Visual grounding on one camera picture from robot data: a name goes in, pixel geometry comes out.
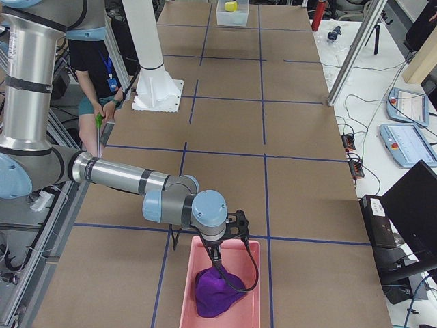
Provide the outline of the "purple cloth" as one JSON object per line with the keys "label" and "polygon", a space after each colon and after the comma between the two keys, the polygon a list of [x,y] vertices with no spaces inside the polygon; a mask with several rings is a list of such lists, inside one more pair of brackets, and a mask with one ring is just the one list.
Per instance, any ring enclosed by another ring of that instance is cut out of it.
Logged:
{"label": "purple cloth", "polygon": [[200,317],[214,318],[226,312],[245,294],[234,290],[214,267],[195,276],[195,302]]}

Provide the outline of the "yellow plastic cup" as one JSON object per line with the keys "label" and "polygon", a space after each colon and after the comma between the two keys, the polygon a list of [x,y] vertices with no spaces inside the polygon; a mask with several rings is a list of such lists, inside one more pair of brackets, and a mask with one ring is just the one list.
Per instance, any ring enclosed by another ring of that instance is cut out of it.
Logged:
{"label": "yellow plastic cup", "polygon": [[224,10],[226,12],[235,12],[238,9],[237,1],[226,1],[224,5]]}

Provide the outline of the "mint green bowl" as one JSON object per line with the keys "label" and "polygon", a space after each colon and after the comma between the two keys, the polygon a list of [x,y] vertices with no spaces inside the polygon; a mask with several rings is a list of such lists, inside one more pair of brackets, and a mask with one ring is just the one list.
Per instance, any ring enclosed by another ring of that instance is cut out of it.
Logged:
{"label": "mint green bowl", "polygon": [[246,26],[247,22],[247,15],[245,14],[239,14],[239,13],[233,13],[232,15],[229,15],[229,24],[232,26]]}

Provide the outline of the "black computer box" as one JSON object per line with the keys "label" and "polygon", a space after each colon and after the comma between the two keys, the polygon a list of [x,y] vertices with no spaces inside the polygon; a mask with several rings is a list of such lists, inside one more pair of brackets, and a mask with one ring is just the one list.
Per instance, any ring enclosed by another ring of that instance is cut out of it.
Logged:
{"label": "black computer box", "polygon": [[395,248],[396,243],[391,224],[380,197],[365,195],[360,199],[359,204],[371,245],[385,249]]}

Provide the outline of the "clear plastic storage box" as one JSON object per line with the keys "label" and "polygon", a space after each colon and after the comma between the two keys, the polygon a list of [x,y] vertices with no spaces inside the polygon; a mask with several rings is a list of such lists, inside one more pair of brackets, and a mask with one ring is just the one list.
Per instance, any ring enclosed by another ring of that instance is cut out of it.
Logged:
{"label": "clear plastic storage box", "polygon": [[217,1],[216,22],[219,26],[246,27],[249,1]]}

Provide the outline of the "pink plastic bin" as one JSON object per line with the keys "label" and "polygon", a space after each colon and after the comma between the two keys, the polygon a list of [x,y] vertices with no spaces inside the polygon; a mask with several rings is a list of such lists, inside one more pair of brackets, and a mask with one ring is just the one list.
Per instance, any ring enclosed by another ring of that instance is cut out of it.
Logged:
{"label": "pink plastic bin", "polygon": [[246,289],[245,296],[236,301],[226,312],[204,318],[197,313],[195,302],[195,276],[198,272],[214,267],[202,240],[194,236],[190,257],[182,313],[181,327],[259,327],[260,326],[260,245],[257,241],[243,243],[229,239],[221,244],[222,265],[225,277],[239,289]]}

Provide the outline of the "orange black power strip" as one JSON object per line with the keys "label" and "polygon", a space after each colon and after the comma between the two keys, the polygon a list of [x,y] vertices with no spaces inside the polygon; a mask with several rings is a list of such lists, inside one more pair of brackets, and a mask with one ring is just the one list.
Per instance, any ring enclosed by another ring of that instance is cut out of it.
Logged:
{"label": "orange black power strip", "polygon": [[352,179],[358,180],[359,178],[364,178],[365,174],[363,172],[363,161],[359,155],[354,153],[356,148],[354,144],[355,138],[353,134],[343,133],[341,135],[341,140],[348,160]]}

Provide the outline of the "seated person in black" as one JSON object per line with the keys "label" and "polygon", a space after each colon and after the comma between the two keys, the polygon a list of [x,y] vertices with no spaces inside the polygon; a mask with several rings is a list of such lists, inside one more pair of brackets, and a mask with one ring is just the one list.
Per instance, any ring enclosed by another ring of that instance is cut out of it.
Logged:
{"label": "seated person in black", "polygon": [[86,151],[97,156],[104,147],[98,146],[96,116],[105,122],[115,118],[124,91],[104,41],[69,40],[68,46],[70,64],[84,93],[78,105],[79,137]]}

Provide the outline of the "black monitor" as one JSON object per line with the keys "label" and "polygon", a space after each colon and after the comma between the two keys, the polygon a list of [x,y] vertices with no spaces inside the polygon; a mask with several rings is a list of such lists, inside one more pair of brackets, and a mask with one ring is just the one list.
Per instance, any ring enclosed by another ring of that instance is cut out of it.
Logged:
{"label": "black monitor", "polygon": [[436,256],[436,173],[423,160],[381,198],[387,217],[420,259]]}

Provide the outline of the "lower teach pendant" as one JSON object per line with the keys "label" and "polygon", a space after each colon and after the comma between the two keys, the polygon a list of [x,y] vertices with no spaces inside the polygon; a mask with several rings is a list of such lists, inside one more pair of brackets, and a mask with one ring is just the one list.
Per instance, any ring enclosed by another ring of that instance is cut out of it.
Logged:
{"label": "lower teach pendant", "polygon": [[436,152],[416,124],[381,124],[379,131],[386,149],[400,167],[411,168],[420,160],[436,167]]}

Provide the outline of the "teach pendant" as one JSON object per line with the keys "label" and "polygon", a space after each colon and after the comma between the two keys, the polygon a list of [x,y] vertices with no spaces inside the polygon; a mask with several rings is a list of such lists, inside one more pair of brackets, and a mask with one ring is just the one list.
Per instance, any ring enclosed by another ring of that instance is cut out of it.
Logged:
{"label": "teach pendant", "polygon": [[411,168],[420,160],[436,167],[436,152],[416,124],[381,124],[379,131],[386,149],[400,167]]}
{"label": "teach pendant", "polygon": [[429,98],[425,94],[394,87],[387,100],[386,112],[390,119],[429,126]]}

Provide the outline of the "upper teach pendant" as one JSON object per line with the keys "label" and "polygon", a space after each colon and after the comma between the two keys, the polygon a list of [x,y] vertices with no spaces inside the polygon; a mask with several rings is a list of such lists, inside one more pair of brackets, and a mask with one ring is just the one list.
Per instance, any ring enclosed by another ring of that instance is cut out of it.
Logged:
{"label": "upper teach pendant", "polygon": [[425,94],[394,87],[387,100],[386,112],[390,119],[429,126],[429,98]]}

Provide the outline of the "black blue handheld tool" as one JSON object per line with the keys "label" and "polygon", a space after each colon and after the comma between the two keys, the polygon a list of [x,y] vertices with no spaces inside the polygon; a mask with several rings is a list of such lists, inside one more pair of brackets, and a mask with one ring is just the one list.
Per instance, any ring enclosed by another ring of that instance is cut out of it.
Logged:
{"label": "black blue handheld tool", "polygon": [[332,31],[328,32],[327,39],[329,41],[335,41],[340,35],[341,35],[341,27],[337,25]]}

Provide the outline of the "red cylinder bottle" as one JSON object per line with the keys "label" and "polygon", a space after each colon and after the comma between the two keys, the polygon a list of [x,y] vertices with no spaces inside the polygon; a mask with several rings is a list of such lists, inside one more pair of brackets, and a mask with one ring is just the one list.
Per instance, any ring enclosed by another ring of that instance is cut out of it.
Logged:
{"label": "red cylinder bottle", "polygon": [[318,0],[311,24],[312,31],[317,31],[319,29],[320,22],[325,12],[325,7],[326,7],[326,1]]}

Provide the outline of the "black tripod stand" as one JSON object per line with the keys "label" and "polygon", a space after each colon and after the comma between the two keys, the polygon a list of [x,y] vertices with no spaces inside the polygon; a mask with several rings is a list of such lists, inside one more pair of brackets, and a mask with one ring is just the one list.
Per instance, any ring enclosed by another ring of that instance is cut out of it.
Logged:
{"label": "black tripod stand", "polygon": [[376,24],[374,26],[372,32],[370,33],[369,37],[367,38],[367,40],[365,42],[365,46],[367,46],[369,44],[369,41],[370,41],[373,34],[375,34],[373,53],[374,53],[374,55],[377,55],[379,53],[379,42],[380,42],[380,26],[379,26],[379,24]]}

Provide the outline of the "wooden beam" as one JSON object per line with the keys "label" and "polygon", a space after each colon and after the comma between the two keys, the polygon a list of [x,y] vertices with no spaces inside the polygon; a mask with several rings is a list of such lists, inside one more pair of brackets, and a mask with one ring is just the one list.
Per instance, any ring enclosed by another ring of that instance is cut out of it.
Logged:
{"label": "wooden beam", "polygon": [[420,84],[436,66],[436,29],[431,32],[402,77],[406,83]]}

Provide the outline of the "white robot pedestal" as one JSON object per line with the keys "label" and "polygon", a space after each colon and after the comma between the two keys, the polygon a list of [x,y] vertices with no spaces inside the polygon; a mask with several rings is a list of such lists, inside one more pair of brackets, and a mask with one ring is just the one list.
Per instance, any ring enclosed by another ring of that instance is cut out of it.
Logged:
{"label": "white robot pedestal", "polygon": [[175,113],[184,82],[172,79],[165,69],[152,2],[127,0],[122,3],[140,66],[132,108]]}

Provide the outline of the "aluminium frame post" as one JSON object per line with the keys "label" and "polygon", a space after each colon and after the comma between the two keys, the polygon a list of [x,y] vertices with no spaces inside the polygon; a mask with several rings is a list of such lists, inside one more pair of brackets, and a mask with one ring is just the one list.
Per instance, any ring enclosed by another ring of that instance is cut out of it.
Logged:
{"label": "aluminium frame post", "polygon": [[346,59],[341,66],[339,74],[337,75],[333,87],[328,95],[328,106],[333,106],[338,99],[343,89],[343,86],[345,85],[346,80],[355,65],[357,57],[361,49],[364,47],[364,43],[370,36],[375,24],[378,22],[378,17],[384,9],[386,3],[387,0],[377,0],[371,2],[369,10],[367,11],[363,21],[361,22],[361,25],[356,33],[352,45],[350,46],[350,50],[346,55]]}

